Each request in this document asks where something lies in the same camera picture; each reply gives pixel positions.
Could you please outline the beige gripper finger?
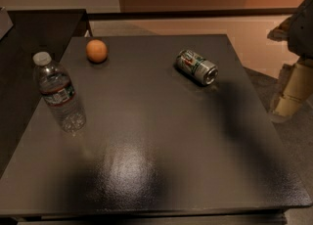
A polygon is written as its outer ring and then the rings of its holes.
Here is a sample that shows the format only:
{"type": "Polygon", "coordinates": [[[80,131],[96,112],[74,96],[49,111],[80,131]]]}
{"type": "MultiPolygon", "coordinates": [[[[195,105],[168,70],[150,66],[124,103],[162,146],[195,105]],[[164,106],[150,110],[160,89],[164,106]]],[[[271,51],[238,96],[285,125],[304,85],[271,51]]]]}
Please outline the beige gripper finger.
{"type": "Polygon", "coordinates": [[[313,94],[313,60],[300,57],[292,66],[284,64],[270,103],[269,117],[283,123],[313,94]]]}
{"type": "Polygon", "coordinates": [[[278,26],[269,31],[267,38],[273,41],[287,41],[289,39],[291,19],[286,18],[278,26]]]}

